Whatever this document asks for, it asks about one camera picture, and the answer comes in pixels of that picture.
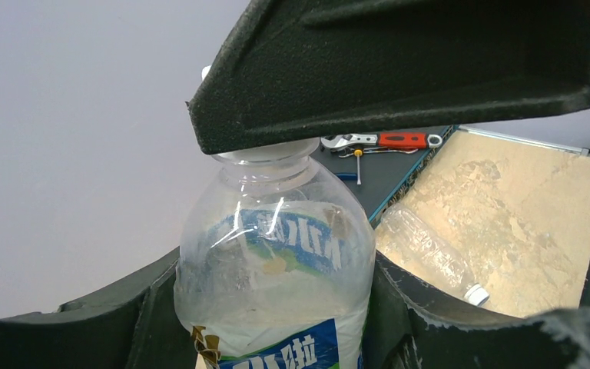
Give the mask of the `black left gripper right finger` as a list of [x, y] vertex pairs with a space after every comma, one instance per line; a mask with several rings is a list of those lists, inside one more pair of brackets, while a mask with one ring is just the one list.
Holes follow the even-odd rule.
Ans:
[[590, 307], [510, 317], [376, 256], [366, 368], [590, 368]]

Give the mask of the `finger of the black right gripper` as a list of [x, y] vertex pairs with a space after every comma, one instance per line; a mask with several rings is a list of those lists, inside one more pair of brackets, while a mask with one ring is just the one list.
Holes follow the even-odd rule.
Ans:
[[252, 1], [187, 107], [207, 155], [590, 109], [590, 1]]

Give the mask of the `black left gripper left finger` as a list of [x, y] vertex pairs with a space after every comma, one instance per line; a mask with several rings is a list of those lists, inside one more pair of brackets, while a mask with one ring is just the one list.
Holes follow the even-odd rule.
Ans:
[[0, 368], [194, 368], [174, 311], [179, 250], [56, 312], [0, 319]]

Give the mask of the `green label water bottle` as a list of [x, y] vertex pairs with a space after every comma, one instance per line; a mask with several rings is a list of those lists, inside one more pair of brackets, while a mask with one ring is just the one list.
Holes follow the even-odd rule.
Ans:
[[373, 229], [316, 138], [218, 154], [180, 242], [174, 308], [208, 368], [361, 368]]

